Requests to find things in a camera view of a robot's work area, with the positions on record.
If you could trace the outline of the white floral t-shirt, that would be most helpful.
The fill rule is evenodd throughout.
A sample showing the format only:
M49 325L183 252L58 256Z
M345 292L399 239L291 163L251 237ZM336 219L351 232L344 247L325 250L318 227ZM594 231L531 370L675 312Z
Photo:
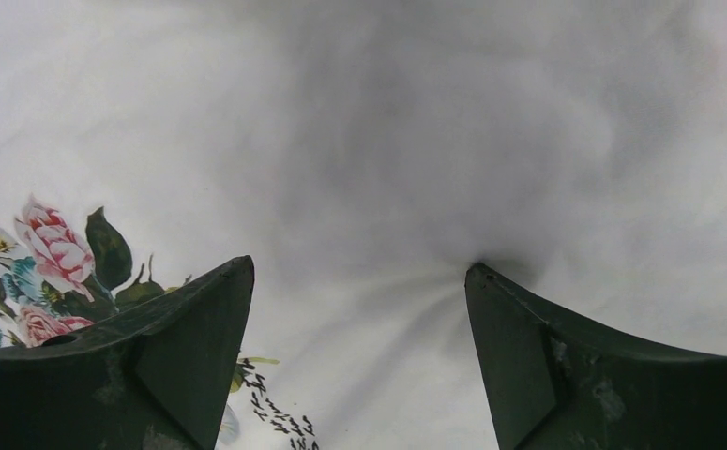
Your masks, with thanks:
M727 355L727 1L0 1L0 345L238 255L214 449L495 449L464 277Z

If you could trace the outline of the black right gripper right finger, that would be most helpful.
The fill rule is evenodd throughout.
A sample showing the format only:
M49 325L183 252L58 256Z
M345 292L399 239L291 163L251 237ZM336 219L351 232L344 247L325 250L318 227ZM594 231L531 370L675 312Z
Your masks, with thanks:
M727 449L727 356L618 331L472 265L465 296L503 449Z

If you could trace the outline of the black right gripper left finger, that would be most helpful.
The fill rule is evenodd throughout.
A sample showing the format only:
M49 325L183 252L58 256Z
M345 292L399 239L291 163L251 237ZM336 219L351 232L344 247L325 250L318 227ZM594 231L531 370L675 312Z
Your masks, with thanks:
M234 258L34 348L0 349L0 449L211 449L255 280Z

